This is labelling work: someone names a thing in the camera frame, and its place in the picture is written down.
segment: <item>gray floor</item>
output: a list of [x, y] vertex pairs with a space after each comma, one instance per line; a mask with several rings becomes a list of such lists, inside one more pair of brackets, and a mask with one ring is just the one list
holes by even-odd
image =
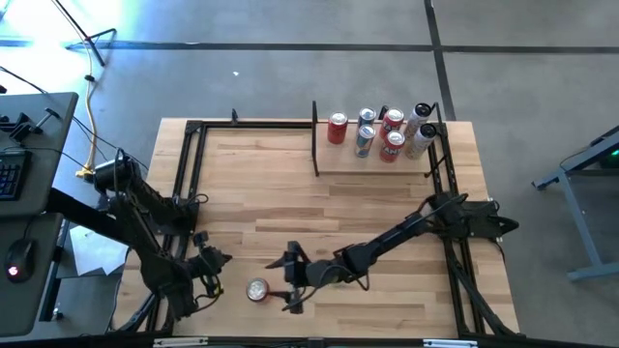
[[[74, 33], [53, 7], [14, 0], [0, 35], [40, 39], [1, 48], [0, 65], [49, 91], [77, 91], [83, 108], [83, 51], [51, 39]], [[422, 0], [65, 1], [85, 29], [115, 26], [119, 39], [213, 43], [429, 44]], [[619, 3], [612, 0], [435, 0], [443, 44], [615, 45]], [[47, 20], [42, 26], [33, 19]], [[95, 67], [93, 109], [100, 134], [148, 161], [161, 117], [309, 117], [354, 113], [365, 105], [440, 101], [431, 53], [281, 51], [104, 51]], [[505, 239], [507, 268], [523, 333], [539, 338], [619, 345], [619, 276], [570, 283], [566, 271], [587, 265], [584, 248], [558, 188], [530, 182], [619, 120], [619, 55], [446, 54], [459, 120], [473, 121], [490, 194], [521, 227]], [[28, 86], [2, 76], [11, 93]], [[65, 151], [85, 159], [88, 142], [75, 128]], [[90, 204], [97, 195], [63, 159], [55, 186]], [[619, 258], [616, 234], [596, 236], [604, 260]], [[38, 324], [29, 337], [104, 330], [118, 277], [67, 282], [68, 321]]]

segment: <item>black keyboard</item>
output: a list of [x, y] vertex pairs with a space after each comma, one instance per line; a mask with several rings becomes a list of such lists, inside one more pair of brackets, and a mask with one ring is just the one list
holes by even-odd
[[0, 151], [0, 201], [17, 200], [30, 162], [30, 151]]

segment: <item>black desk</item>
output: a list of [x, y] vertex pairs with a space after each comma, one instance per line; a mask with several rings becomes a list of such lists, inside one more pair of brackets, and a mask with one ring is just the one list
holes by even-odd
[[[60, 120], [50, 118], [42, 126], [42, 134], [30, 134], [23, 141], [26, 147], [43, 147], [62, 151], [69, 134], [69, 126], [77, 104], [76, 93], [50, 93], [38, 95], [0, 96], [0, 114], [16, 121], [20, 112], [35, 123], [51, 108]], [[0, 131], [0, 150], [15, 146], [9, 135]], [[32, 162], [18, 201], [0, 202], [0, 218], [32, 216], [42, 212], [47, 204], [51, 184], [56, 175], [60, 154], [50, 150], [31, 150]]]
[[[43, 134], [29, 135], [24, 144], [27, 147], [46, 147], [62, 151], [76, 103], [76, 93], [2, 96], [0, 114], [7, 115], [14, 121], [19, 112], [24, 112], [34, 122], [39, 122], [46, 114], [44, 112], [46, 107], [53, 109], [61, 116], [61, 120], [48, 120], [42, 126]], [[0, 131], [0, 150], [14, 145], [9, 135]], [[51, 185], [60, 156], [54, 151], [32, 150], [32, 163], [20, 199], [0, 202], [1, 262], [4, 263], [9, 246], [15, 240], [22, 238], [30, 217], [46, 209], [48, 197], [54, 192]], [[62, 219], [62, 214], [47, 213], [32, 220], [28, 234], [35, 240], [37, 250], [35, 272], [30, 279], [20, 284], [12, 284], [4, 275], [0, 275], [0, 308], [3, 310], [15, 308], [15, 304], [19, 304], [20, 307], [19, 311], [6, 312], [1, 316], [0, 336], [27, 334], [32, 330], [56, 249]]]

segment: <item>red soda can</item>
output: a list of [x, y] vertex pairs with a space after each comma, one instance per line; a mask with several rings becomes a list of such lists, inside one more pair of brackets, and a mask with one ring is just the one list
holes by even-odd
[[385, 136], [383, 148], [380, 150], [380, 159], [388, 163], [396, 161], [404, 147], [404, 134], [399, 130], [392, 130]]
[[327, 128], [327, 139], [333, 144], [341, 144], [346, 137], [346, 127], [348, 127], [348, 117], [343, 112], [336, 112], [329, 117], [329, 127]]
[[404, 123], [404, 114], [398, 109], [389, 109], [385, 113], [383, 124], [380, 127], [380, 137], [385, 138], [390, 131], [399, 131]]

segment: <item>white soda can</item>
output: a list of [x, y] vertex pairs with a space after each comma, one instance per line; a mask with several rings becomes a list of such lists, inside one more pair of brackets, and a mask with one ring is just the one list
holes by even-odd
[[404, 154], [412, 159], [417, 160], [422, 156], [429, 144], [434, 141], [436, 136], [436, 127], [432, 124], [424, 124], [413, 135], [412, 139], [406, 140], [404, 146]]
[[404, 137], [407, 141], [410, 141], [419, 127], [427, 122], [431, 113], [432, 108], [424, 102], [420, 102], [413, 107], [413, 111], [410, 112], [410, 116], [408, 116], [408, 121], [406, 122], [406, 128], [404, 129]]

